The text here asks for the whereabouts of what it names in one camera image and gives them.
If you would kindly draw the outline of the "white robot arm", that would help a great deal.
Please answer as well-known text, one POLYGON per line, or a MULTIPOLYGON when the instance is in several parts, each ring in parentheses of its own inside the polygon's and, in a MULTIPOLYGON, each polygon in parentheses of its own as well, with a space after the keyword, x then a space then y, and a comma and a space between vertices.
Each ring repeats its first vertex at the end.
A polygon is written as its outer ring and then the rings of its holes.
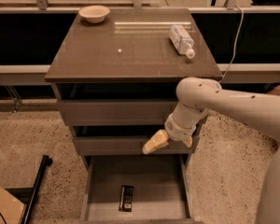
MULTIPOLYGON (((192 144, 196 124, 214 110, 280 143, 280 96, 224 90, 213 79, 187 77, 176 87, 178 104, 143 146, 149 154, 171 140, 192 144)), ((260 193, 257 224, 280 224, 280 147, 269 164, 260 193)))

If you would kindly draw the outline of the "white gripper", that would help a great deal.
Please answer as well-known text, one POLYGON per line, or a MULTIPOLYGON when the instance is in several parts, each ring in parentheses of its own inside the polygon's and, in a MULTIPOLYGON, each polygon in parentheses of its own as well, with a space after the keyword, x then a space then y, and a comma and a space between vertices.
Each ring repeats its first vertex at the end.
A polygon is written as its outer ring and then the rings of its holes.
POLYGON ((196 130, 197 122, 190 120, 188 126, 182 126, 174 120, 174 115, 170 114, 165 121, 165 130, 158 130, 143 146, 143 153, 149 154, 157 149, 168 146, 169 137, 173 141, 183 142, 187 148, 192 145, 192 135, 196 130))

